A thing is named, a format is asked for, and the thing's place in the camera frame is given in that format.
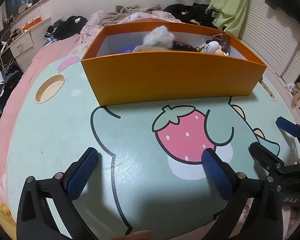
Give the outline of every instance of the small white toy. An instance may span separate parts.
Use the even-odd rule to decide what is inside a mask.
[[[208,43],[201,52],[229,56],[229,53],[224,53],[222,51],[221,46],[217,41],[211,41]]]

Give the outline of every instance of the metal screw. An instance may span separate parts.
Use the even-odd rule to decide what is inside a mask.
[[[237,176],[239,179],[244,179],[246,177],[246,174],[244,174],[243,172],[238,172]]]
[[[272,178],[271,176],[268,176],[268,177],[267,177],[267,180],[268,180],[269,182],[273,182],[273,178]]]
[[[33,180],[32,176],[29,176],[28,178],[26,178],[26,182],[30,183]]]
[[[56,173],[56,174],[54,175],[54,177],[55,177],[56,179],[61,179],[61,178],[63,177],[63,173],[62,173],[62,172],[58,172],[58,173]]]

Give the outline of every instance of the pink bedsheet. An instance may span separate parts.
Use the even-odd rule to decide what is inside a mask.
[[[6,197],[6,169],[10,141],[19,111],[37,76],[52,62],[66,57],[78,41],[79,35],[74,35],[62,41],[56,41],[41,48],[32,60],[26,73],[13,90],[3,110],[0,120],[0,202],[8,206]]]

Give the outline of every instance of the orange box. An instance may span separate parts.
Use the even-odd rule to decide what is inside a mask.
[[[23,26],[22,27],[22,32],[25,32],[25,31],[29,30],[31,27],[37,25],[39,22],[41,22],[41,17],[35,19],[34,21],[30,22],[26,26]]]
[[[247,96],[266,65],[233,36],[229,57],[185,51],[114,54],[142,43],[154,28],[165,25],[175,40],[194,47],[220,30],[171,22],[133,22],[104,27],[81,63],[101,106],[124,103],[219,96]]]

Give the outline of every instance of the white drawer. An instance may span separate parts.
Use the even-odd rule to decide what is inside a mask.
[[[25,33],[11,44],[10,50],[12,52],[12,55],[16,58],[22,52],[26,51],[31,47],[33,47],[31,35],[30,33]]]

